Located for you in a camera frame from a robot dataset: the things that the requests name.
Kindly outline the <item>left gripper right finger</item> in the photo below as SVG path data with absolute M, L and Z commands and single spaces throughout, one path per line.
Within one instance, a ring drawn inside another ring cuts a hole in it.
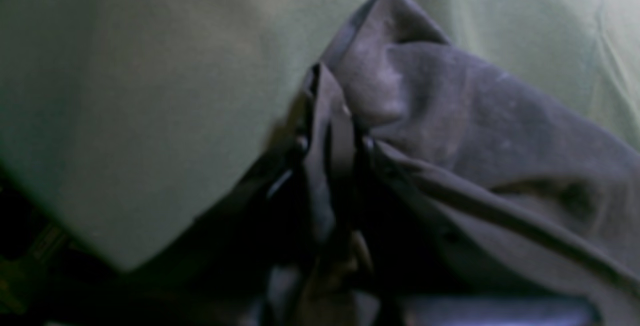
M 327 180 L 336 225 L 374 281 L 380 319 L 403 326 L 498 326 L 493 262 L 425 200 L 355 126 L 330 118 Z

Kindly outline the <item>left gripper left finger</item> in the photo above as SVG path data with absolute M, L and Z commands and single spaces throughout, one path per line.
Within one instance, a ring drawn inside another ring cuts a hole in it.
M 127 326 L 311 326 L 321 251 L 321 96 L 292 137 L 133 273 Z

